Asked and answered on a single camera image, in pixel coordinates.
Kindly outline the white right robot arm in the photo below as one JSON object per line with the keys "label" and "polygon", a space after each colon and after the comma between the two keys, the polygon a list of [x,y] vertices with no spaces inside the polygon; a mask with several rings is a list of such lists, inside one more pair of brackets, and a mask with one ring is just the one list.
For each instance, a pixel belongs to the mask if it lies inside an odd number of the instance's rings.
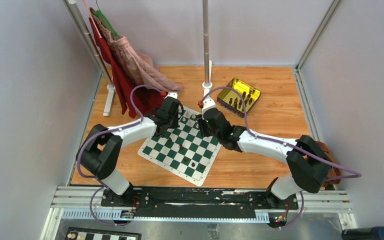
{"label": "white right robot arm", "polygon": [[331,159],[308,135],[299,139],[257,135],[244,126],[230,124],[217,108],[196,118],[201,135],[215,137],[225,149],[267,156],[288,165],[290,172],[276,177],[266,189],[264,201],[272,209],[301,191],[318,193],[332,169]]}

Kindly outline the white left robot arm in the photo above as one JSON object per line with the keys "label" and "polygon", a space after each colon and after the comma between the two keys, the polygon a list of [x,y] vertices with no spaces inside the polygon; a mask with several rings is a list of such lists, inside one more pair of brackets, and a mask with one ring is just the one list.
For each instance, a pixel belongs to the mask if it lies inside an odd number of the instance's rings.
{"label": "white left robot arm", "polygon": [[139,140],[159,137],[169,129],[178,128],[182,107],[177,93],[169,92],[162,105],[142,119],[110,128],[95,125],[76,155],[77,166],[84,167],[109,188],[120,206],[129,206],[133,201],[133,185],[116,168],[120,151]]}

